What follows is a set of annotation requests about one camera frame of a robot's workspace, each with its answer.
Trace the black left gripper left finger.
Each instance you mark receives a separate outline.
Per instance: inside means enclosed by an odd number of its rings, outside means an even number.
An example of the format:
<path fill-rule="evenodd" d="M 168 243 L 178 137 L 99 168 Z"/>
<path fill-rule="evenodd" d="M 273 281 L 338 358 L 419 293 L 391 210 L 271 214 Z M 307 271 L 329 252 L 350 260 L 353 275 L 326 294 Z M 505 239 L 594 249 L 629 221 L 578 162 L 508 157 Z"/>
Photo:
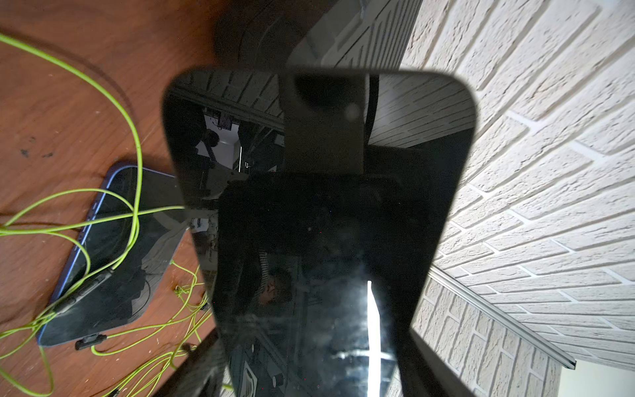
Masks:
<path fill-rule="evenodd" d="M 223 342 L 218 329 L 213 329 L 154 396 L 219 397 L 225 369 Z"/>

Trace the blue-edged smartphone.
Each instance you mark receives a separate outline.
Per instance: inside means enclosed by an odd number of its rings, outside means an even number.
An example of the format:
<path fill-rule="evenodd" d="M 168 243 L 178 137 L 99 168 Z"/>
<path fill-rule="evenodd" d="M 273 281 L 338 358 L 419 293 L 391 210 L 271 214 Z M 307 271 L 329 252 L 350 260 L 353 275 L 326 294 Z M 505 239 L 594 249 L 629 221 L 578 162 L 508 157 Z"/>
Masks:
<path fill-rule="evenodd" d="M 190 224 L 180 209 L 177 179 L 155 170 L 117 163 L 107 172 L 85 226 L 51 296 L 59 299 L 87 269 L 100 270 L 104 282 L 79 303 L 56 315 L 38 333 L 43 347 L 75 342 L 97 344 L 104 332 L 139 319 Z M 113 273 L 104 266 L 124 255 Z"/>

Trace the black smartphone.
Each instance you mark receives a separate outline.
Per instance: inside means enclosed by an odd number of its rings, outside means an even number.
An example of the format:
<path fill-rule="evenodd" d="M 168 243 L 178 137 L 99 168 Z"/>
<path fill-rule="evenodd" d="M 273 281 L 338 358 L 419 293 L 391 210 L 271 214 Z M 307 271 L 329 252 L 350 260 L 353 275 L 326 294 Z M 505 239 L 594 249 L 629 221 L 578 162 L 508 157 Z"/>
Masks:
<path fill-rule="evenodd" d="M 386 396 L 474 139 L 446 74 L 192 69 L 165 139 L 237 396 Z"/>

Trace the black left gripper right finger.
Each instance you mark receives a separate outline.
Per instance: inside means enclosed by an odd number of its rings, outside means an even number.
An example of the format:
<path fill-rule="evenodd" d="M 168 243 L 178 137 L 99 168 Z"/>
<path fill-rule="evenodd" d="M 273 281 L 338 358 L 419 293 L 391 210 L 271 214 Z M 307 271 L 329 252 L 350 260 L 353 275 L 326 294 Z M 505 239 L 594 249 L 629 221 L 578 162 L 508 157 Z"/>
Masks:
<path fill-rule="evenodd" d="M 413 329 L 401 343 L 401 385 L 409 397 L 474 396 Z"/>

